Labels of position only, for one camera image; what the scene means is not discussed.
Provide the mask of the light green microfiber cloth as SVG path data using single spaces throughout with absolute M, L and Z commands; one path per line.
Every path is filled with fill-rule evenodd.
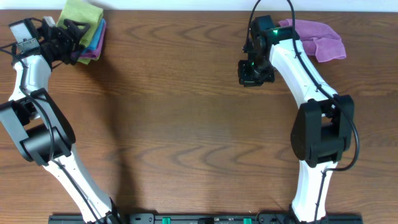
M 56 26 L 66 28 L 63 23 L 65 19 L 88 23 L 90 28 L 80 40 L 80 45 L 87 47 L 91 43 L 102 18 L 102 8 L 81 0 L 67 0 Z

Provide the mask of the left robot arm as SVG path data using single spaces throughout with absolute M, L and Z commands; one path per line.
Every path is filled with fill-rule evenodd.
M 16 84 L 8 102 L 1 104 L 1 123 L 21 156 L 52 174 L 78 206 L 83 223 L 123 223 L 111 197 L 95 183 L 76 151 L 72 126 L 48 93 L 54 62 L 77 63 L 89 31 L 84 22 L 52 17 L 9 25 L 16 41 L 1 47 L 12 57 Z

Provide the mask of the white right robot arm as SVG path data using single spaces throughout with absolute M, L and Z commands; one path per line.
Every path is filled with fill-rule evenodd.
M 329 215 L 325 207 L 332 173 L 353 166 L 338 167 L 351 139 L 358 138 L 352 97 L 340 96 L 324 81 L 292 27 L 252 24 L 243 51 L 248 57 L 238 63 L 239 83 L 261 86 L 279 72 L 298 107 L 290 133 L 299 160 L 298 183 L 283 222 L 361 223 L 356 215 Z

